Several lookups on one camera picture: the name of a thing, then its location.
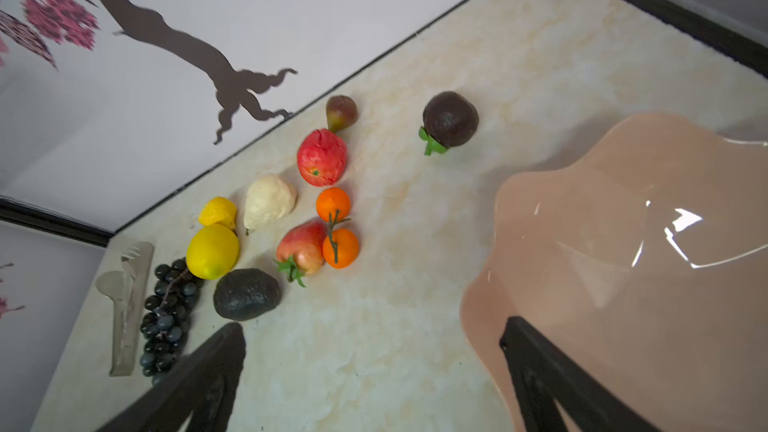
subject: small orange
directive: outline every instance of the small orange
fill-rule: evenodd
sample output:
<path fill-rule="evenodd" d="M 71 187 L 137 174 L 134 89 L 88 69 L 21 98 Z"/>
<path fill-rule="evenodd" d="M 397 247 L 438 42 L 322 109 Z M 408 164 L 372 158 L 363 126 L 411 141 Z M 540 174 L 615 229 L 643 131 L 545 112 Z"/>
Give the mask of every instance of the small orange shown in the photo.
<path fill-rule="evenodd" d="M 344 217 L 350 214 L 352 203 L 350 197 L 338 187 L 331 187 L 323 190 L 317 197 L 315 204 L 317 207 L 317 215 L 326 222 L 332 220 L 340 221 Z"/>
<path fill-rule="evenodd" d="M 339 261 L 336 261 L 336 256 L 333 253 L 333 246 L 331 245 L 331 239 L 326 237 L 322 241 L 322 256 L 325 258 L 328 265 L 333 268 L 344 268 L 347 265 L 353 263 L 360 254 L 360 242 L 357 241 L 357 237 L 351 230 L 346 228 L 340 228 L 333 231 L 333 241 L 337 244 L 339 249 Z"/>

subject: tree branch silhouette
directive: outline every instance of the tree branch silhouette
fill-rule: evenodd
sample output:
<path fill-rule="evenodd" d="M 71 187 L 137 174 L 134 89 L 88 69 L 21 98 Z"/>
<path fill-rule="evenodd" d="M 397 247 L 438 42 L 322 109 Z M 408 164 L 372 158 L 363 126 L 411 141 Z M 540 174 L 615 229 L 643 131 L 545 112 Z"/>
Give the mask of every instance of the tree branch silhouette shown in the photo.
<path fill-rule="evenodd" d="M 232 128 L 232 115 L 241 106 L 256 120 L 290 117 L 285 110 L 262 109 L 254 93 L 264 93 L 278 86 L 288 72 L 296 73 L 293 69 L 283 69 L 273 76 L 250 70 L 235 71 L 216 47 L 172 29 L 157 11 L 136 6 L 130 0 L 101 0 L 101 3 L 126 36 L 165 49 L 208 74 L 216 87 L 216 99 L 222 106 L 214 144 L 220 143 L 222 134 Z"/>

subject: yellow lemon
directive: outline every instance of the yellow lemon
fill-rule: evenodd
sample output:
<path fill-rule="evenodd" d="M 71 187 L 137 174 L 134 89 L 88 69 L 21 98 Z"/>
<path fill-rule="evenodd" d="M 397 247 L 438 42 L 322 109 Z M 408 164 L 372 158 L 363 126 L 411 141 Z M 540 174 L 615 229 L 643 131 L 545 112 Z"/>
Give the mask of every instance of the yellow lemon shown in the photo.
<path fill-rule="evenodd" d="M 213 224 L 203 227 L 187 249 L 187 267 L 199 278 L 212 280 L 232 270 L 240 254 L 240 243 L 234 232 Z"/>
<path fill-rule="evenodd" d="M 224 197 L 216 197 L 203 207 L 203 211 L 197 220 L 204 226 L 221 224 L 229 230 L 235 230 L 236 216 L 237 206 L 231 200 Z"/>

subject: avocado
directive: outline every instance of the avocado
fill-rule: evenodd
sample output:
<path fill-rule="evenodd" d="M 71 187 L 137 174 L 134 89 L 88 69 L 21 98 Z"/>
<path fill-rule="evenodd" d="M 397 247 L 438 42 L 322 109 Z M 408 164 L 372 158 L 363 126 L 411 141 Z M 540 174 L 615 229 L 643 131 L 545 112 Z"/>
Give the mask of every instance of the avocado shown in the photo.
<path fill-rule="evenodd" d="M 218 315 L 242 322 L 271 311 L 280 303 L 280 284 L 258 268 L 240 268 L 216 284 L 214 308 Z"/>
<path fill-rule="evenodd" d="M 474 105 L 456 92 L 441 92 L 434 96 L 424 109 L 423 119 L 424 127 L 419 136 L 427 141 L 427 155 L 432 150 L 444 153 L 465 143 L 480 123 Z"/>

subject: grape bunch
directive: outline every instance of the grape bunch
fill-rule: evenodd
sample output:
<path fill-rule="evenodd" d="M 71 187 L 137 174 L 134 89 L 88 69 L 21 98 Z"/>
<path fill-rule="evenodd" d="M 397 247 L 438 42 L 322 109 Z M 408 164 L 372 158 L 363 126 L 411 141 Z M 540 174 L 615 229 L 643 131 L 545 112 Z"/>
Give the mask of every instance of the grape bunch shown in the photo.
<path fill-rule="evenodd" d="M 147 297 L 144 308 L 149 312 L 141 319 L 141 333 L 147 344 L 139 359 L 145 377 L 156 385 L 181 356 L 190 329 L 190 313 L 205 282 L 187 270 L 179 258 L 173 264 L 160 264 L 154 270 L 158 283 L 154 295 Z"/>

